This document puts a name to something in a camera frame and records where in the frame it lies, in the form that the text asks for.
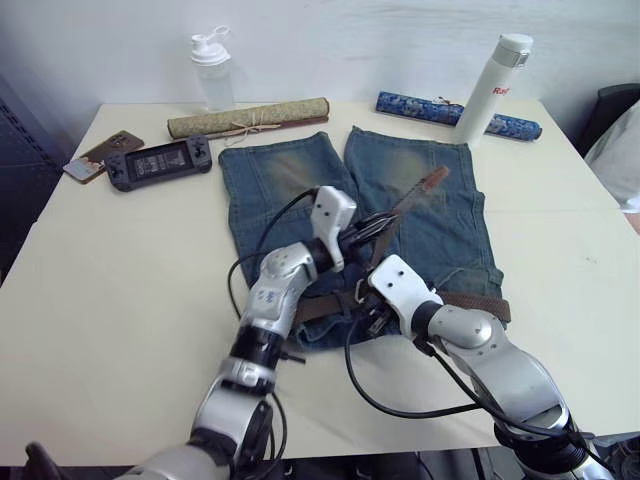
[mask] thermos lid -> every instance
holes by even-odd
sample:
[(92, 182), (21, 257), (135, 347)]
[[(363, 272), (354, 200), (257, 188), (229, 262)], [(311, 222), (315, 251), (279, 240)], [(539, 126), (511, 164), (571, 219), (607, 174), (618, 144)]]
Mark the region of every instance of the thermos lid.
[(531, 53), (533, 38), (520, 33), (503, 33), (493, 52), (493, 58), (505, 67), (522, 67)]

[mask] smartphone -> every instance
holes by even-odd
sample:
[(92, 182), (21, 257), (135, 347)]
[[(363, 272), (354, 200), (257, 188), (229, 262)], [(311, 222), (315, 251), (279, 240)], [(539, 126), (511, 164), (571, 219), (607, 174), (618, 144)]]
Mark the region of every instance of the smartphone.
[(112, 153), (129, 153), (144, 146), (135, 135), (121, 130), (79, 158), (71, 160), (62, 169), (80, 183), (89, 183), (104, 171), (104, 159)]

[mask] bottle cap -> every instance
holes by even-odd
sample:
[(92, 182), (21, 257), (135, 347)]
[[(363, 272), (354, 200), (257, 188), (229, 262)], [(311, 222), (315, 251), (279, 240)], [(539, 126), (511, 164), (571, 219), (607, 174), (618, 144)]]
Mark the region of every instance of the bottle cap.
[(533, 38), (519, 33), (503, 33), (493, 52), (493, 58), (505, 67), (522, 67), (531, 53)]
[(222, 41), (229, 34), (229, 27), (221, 25), (208, 35), (194, 35), (191, 37), (191, 60), (198, 65), (220, 65), (231, 58)]

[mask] black chair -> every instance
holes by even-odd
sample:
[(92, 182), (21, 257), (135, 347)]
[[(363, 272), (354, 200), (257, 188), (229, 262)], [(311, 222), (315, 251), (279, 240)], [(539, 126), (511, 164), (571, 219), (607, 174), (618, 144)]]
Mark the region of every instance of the black chair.
[(602, 134), (638, 100), (640, 83), (626, 83), (598, 90), (598, 101), (576, 145), (578, 153), (584, 158)]

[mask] jeans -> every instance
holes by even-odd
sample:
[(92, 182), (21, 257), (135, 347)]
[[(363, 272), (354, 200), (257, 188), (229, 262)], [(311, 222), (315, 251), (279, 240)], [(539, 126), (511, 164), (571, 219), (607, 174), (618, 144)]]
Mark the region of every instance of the jeans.
[[(389, 210), (436, 166), (449, 176), (405, 214), (387, 253), (397, 253), (427, 282), (444, 291), (500, 297), (502, 272), (494, 264), (483, 219), (484, 195), (476, 190), (471, 154), (464, 145), (406, 140), (353, 127), (340, 161), (326, 133), (274, 145), (228, 148), (219, 156), (229, 192), (229, 226), (240, 256), (255, 251), (269, 220), (295, 195), (318, 185), (332, 185), (358, 203), (354, 219)], [(311, 202), (304, 200), (276, 223), (263, 251), (311, 239)], [(242, 266), (251, 285), (257, 278), (251, 260)], [(355, 288), (364, 275), (358, 265), (339, 274), (326, 272), (305, 296)], [(305, 322), (291, 332), (303, 349), (342, 346), (354, 317), (350, 312)], [(360, 321), (353, 342), (366, 340)], [(390, 322), (382, 334), (399, 333)]]

